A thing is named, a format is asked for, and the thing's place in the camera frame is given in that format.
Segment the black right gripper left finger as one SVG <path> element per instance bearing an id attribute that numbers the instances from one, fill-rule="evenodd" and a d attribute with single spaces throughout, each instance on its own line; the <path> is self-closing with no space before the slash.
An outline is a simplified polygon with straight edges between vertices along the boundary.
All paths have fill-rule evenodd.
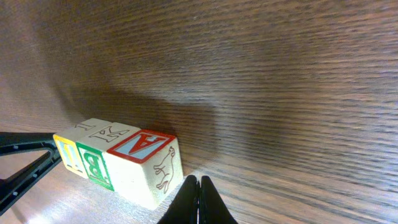
<path id="1" fill-rule="evenodd" d="M 197 224 L 199 181 L 188 175 L 158 224 Z"/>

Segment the green B wooden block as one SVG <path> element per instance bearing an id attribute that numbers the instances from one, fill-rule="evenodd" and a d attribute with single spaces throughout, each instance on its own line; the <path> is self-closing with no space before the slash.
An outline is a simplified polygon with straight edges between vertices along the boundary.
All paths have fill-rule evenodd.
<path id="1" fill-rule="evenodd" d="M 76 146 L 88 178 L 94 183 L 114 191 L 109 165 L 106 163 L 107 150 L 138 132 L 140 128 L 122 123 L 101 121 L 98 128 L 77 140 Z"/>

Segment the yellow number eleven block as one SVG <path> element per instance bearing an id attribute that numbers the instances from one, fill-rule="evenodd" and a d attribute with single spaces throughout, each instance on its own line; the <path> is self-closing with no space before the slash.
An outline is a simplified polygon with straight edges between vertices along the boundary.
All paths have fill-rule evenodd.
<path id="1" fill-rule="evenodd" d="M 99 131 L 108 124 L 110 124 L 109 121 L 91 118 L 53 135 L 53 139 L 67 170 L 84 179 L 88 178 L 76 142 L 85 136 Z"/>

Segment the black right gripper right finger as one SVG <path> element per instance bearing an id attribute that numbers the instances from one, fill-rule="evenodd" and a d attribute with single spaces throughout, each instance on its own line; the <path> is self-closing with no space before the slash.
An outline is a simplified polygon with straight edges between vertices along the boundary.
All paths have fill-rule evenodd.
<path id="1" fill-rule="evenodd" d="M 238 224 L 207 175 L 201 177 L 199 224 Z"/>

